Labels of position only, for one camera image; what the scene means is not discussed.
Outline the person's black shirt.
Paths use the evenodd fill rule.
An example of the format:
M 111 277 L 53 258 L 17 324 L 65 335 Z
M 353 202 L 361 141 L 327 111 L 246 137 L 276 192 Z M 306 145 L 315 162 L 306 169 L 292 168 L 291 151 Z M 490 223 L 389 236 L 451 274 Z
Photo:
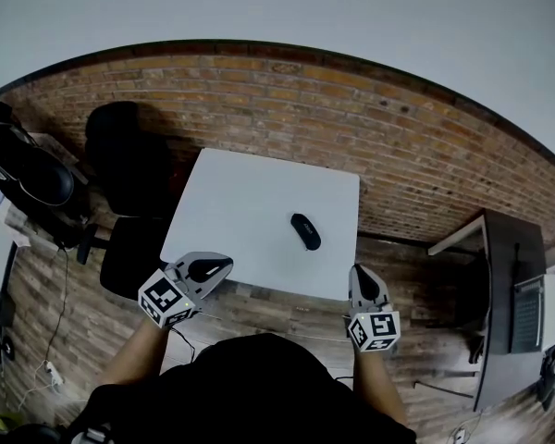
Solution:
M 191 364 L 96 388 L 62 441 L 98 429 L 114 444 L 416 444 L 274 334 L 222 340 Z

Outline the dark desk white frame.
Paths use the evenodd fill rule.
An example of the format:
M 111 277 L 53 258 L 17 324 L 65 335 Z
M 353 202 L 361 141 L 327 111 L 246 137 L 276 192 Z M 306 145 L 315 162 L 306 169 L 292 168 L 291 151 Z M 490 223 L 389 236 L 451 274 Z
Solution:
M 483 242 L 477 256 L 487 258 L 490 284 L 485 345 L 471 396 L 473 409 L 481 411 L 532 386 L 540 377 L 544 351 L 510 353 L 512 295 L 516 284 L 548 272 L 540 226 L 488 209 L 427 253 L 434 256 L 452 250 L 476 232 Z

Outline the grey body-worn device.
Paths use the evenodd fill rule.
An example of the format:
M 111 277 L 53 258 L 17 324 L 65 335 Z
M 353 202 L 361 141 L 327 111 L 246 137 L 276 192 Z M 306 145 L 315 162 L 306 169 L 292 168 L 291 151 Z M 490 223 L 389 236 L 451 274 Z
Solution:
M 111 428 L 108 425 L 88 427 L 79 432 L 70 444 L 115 444 Z

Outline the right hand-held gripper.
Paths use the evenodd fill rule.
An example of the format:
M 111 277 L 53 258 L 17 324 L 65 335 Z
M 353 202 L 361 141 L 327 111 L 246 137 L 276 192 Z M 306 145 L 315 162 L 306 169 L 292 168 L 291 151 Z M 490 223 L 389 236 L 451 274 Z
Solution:
M 352 307 L 346 317 L 347 333 L 359 352 L 385 352 L 401 338 L 400 314 L 389 303 L 386 282 L 373 270 L 355 264 L 349 274 Z M 371 302 L 372 306 L 362 306 Z

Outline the black rounded device white trim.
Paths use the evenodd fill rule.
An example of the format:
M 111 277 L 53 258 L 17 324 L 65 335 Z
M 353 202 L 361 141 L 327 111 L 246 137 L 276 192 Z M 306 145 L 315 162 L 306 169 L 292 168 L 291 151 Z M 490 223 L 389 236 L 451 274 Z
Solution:
M 72 173 L 12 119 L 11 127 L 0 127 L 0 180 L 15 182 L 39 203 L 67 203 L 74 192 Z

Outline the black office chair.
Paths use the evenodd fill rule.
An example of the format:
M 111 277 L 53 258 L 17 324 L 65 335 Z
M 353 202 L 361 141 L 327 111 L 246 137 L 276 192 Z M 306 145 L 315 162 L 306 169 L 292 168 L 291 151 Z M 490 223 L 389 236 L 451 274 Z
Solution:
M 139 107 L 133 102 L 95 108 L 85 134 L 89 164 L 118 219 L 107 240 L 97 237 L 96 224 L 87 226 L 77 261 L 84 265 L 92 250 L 103 250 L 101 286 L 135 301 L 139 288 L 161 265 L 175 208 L 169 188 L 171 155 L 162 137 L 140 128 Z

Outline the grey laptop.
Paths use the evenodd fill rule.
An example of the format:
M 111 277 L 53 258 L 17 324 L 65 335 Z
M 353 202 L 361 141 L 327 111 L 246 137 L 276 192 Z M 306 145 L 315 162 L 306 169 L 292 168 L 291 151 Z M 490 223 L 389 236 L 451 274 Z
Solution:
M 510 353 L 545 352 L 555 345 L 555 274 L 514 286 Z

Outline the person's left forearm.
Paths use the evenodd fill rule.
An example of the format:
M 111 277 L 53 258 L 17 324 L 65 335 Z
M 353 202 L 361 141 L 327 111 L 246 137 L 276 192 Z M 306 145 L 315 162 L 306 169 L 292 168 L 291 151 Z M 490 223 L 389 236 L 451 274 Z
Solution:
M 159 376 L 167 350 L 169 331 L 145 318 L 117 352 L 100 385 L 127 385 Z

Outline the wooden crate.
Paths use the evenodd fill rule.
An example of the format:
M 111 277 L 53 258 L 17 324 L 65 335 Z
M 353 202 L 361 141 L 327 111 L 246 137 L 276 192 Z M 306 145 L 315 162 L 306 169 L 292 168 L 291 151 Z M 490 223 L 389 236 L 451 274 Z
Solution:
M 79 159 L 66 149 L 58 140 L 48 133 L 32 132 L 31 137 L 36 144 L 53 155 L 57 160 L 68 167 L 73 173 L 78 174 L 77 164 Z

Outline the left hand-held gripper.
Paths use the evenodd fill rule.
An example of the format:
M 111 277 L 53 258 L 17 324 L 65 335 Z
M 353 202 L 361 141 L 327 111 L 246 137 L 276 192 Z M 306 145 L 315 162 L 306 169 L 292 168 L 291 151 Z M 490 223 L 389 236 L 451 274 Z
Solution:
M 156 269 L 138 291 L 138 304 L 160 328 L 188 320 L 203 310 L 203 299 L 222 283 L 233 260 L 221 253 L 190 252 L 169 269 Z

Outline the person's right forearm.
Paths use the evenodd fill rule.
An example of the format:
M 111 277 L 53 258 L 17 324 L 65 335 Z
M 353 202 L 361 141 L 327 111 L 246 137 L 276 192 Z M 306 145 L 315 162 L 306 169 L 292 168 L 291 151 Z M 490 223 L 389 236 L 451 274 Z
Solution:
M 407 413 L 380 352 L 354 350 L 353 391 L 376 411 L 409 424 Z

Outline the black desk chair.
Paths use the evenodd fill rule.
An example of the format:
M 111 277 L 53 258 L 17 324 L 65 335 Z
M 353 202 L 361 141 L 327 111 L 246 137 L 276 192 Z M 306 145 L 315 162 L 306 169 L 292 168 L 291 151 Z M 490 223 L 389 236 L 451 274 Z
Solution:
M 469 364 L 477 364 L 483 354 L 490 307 L 490 284 L 487 258 L 477 256 L 462 269 L 455 294 L 452 327 L 467 338 Z

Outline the black oval plastic case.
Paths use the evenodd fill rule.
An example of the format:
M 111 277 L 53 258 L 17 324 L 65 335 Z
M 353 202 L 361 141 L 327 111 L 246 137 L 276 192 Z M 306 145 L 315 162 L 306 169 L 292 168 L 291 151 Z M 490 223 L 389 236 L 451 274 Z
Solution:
M 306 250 L 316 251 L 320 248 L 321 237 L 307 216 L 294 213 L 290 218 L 290 224 L 299 235 Z

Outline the white power strip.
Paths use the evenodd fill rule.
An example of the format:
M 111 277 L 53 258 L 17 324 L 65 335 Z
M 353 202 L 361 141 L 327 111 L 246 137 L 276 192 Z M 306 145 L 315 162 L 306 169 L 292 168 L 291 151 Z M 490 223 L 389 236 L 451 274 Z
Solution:
M 47 372 L 47 374 L 51 377 L 51 384 L 53 386 L 59 387 L 64 384 L 64 378 L 61 376 L 61 374 L 58 372 L 58 370 L 56 369 L 56 367 L 51 361 L 46 361 L 44 363 L 44 369 Z

